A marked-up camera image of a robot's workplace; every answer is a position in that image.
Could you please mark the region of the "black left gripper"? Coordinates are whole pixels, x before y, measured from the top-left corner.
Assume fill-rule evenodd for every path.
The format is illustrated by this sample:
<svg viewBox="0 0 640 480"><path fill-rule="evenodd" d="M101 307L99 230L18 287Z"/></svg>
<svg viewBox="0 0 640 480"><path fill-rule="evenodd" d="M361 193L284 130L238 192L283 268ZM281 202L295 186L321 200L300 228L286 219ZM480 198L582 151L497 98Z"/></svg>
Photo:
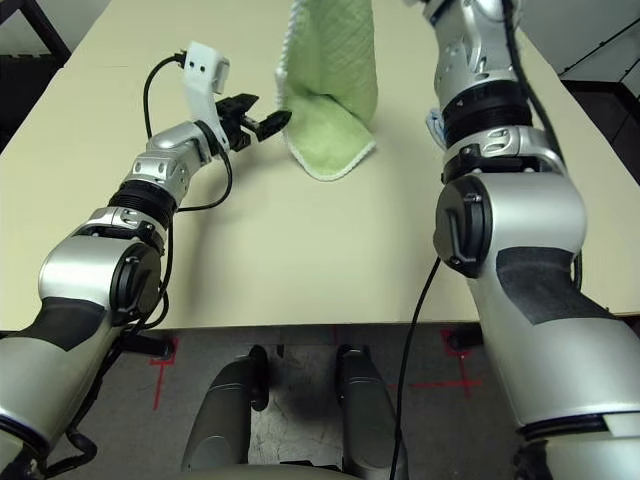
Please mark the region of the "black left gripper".
<svg viewBox="0 0 640 480"><path fill-rule="evenodd" d="M259 100L254 94L241 93L216 102L221 126L233 151L241 151L251 144L249 133L263 142L282 131L289 123L292 112L278 110L258 122L248 115L249 110Z"/></svg>

